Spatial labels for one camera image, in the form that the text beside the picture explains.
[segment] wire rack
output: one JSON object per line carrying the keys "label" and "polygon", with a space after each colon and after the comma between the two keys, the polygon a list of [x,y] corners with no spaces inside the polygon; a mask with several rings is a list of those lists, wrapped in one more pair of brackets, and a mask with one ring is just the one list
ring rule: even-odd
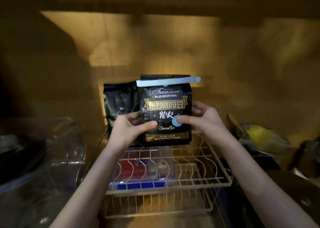
{"label": "wire rack", "polygon": [[223,187],[232,183],[210,143],[198,133],[193,134],[190,145],[129,149],[116,169],[106,194]]}
{"label": "wire rack", "polygon": [[213,194],[209,189],[181,189],[134,196],[107,195],[103,209],[106,219],[205,213],[212,210],[212,199]]}

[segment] black coffee bag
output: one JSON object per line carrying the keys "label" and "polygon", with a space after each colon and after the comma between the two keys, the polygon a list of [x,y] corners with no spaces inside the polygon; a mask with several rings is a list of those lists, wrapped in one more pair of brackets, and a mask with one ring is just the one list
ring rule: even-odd
{"label": "black coffee bag", "polygon": [[168,83],[168,85],[139,87],[142,121],[158,121],[158,126],[155,129],[145,133],[144,146],[186,145],[190,143],[192,138],[191,125],[180,124],[176,118],[179,115],[191,115],[192,90],[190,83],[174,84],[175,79],[187,79],[188,77],[190,76],[141,76],[141,81],[138,82],[141,82],[142,85],[147,85],[148,80],[160,79],[166,79],[162,83]]}
{"label": "black coffee bag", "polygon": [[136,82],[104,84],[103,98],[106,111],[108,132],[111,134],[113,123],[119,114],[139,111]]}

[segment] person's right hand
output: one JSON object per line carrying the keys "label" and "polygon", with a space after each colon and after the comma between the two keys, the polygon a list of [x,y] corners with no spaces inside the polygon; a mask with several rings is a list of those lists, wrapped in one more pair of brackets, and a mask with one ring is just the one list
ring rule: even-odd
{"label": "person's right hand", "polygon": [[230,136],[230,132],[214,107],[195,102],[192,107],[192,114],[195,116],[181,115],[177,120],[180,123],[196,126],[208,137],[212,144],[217,146],[220,146],[222,138]]}

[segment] blue round sticker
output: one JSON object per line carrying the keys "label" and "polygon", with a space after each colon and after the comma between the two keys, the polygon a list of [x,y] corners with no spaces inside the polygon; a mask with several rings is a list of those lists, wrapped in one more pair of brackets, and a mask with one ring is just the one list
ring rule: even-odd
{"label": "blue round sticker", "polygon": [[179,115],[176,115],[172,118],[172,124],[175,126],[175,127],[179,127],[182,125],[182,123],[179,123],[177,118],[178,118]]}

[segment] hand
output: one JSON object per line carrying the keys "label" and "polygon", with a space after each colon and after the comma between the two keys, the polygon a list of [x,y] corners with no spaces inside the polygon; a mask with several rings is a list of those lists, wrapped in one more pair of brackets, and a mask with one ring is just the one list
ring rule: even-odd
{"label": "hand", "polygon": [[192,107],[192,114],[195,116],[181,115],[177,118],[177,121],[196,126],[208,137],[212,144],[219,146],[222,137],[231,135],[214,107],[195,102]]}
{"label": "hand", "polygon": [[118,115],[113,124],[108,146],[120,151],[125,150],[138,135],[154,129],[157,126],[157,121],[149,121],[141,124],[140,111],[126,115]]}

